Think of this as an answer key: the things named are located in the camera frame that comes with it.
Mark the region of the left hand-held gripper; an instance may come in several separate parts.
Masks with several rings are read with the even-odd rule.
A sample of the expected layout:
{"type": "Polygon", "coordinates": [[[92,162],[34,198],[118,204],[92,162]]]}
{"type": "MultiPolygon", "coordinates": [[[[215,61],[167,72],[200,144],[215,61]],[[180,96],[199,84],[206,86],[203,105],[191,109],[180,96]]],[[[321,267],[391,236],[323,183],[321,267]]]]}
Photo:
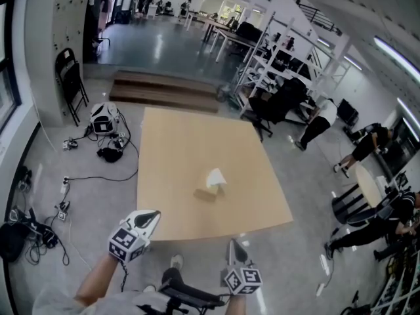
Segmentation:
{"type": "Polygon", "coordinates": [[[143,209],[130,213],[124,220],[129,228],[138,228],[141,235],[134,230],[119,226],[108,239],[108,252],[122,263],[129,263],[141,256],[150,244],[150,238],[161,218],[158,210],[143,209]]]}

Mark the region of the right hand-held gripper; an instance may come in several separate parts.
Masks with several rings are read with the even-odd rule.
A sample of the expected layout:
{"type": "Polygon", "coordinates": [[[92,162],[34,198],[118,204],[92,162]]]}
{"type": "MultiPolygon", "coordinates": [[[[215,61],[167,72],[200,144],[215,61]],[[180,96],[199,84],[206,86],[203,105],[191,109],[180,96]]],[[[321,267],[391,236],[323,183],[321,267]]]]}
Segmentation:
{"type": "Polygon", "coordinates": [[[231,295],[250,295],[263,285],[259,269],[245,248],[232,238],[226,248],[227,273],[223,283],[231,295]]]}

